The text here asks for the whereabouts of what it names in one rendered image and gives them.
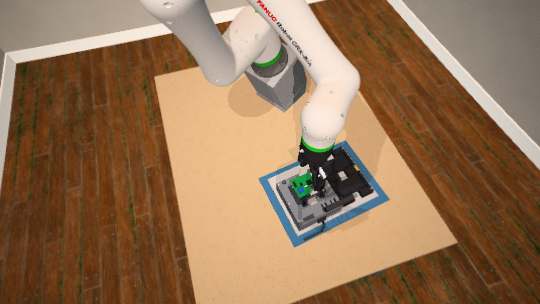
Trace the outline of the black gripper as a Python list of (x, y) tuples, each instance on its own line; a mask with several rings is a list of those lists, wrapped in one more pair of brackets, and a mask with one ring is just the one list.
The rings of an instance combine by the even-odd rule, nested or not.
[(310, 195), (318, 193), (318, 191), (324, 189), (328, 174), (327, 173), (325, 174), (325, 172), (323, 172), (323, 164), (325, 163), (327, 159), (321, 162), (313, 162), (306, 159), (302, 155), (302, 153), (299, 152), (297, 160), (298, 162), (300, 162), (299, 176), (306, 174), (308, 165), (310, 167), (310, 172), (312, 173), (312, 183), (313, 183), (313, 185), (311, 186)]

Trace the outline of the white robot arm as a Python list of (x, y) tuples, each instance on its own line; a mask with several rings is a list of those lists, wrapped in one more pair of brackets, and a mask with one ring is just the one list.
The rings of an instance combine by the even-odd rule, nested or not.
[(281, 73), (288, 53), (280, 36), (316, 84), (301, 112), (299, 152), (310, 161), (325, 161), (359, 90), (359, 73), (327, 35), (306, 0), (246, 1), (250, 5), (221, 35), (205, 0), (139, 0), (186, 46), (204, 77), (215, 86), (233, 84), (258, 57), (251, 65), (257, 75), (269, 78)]

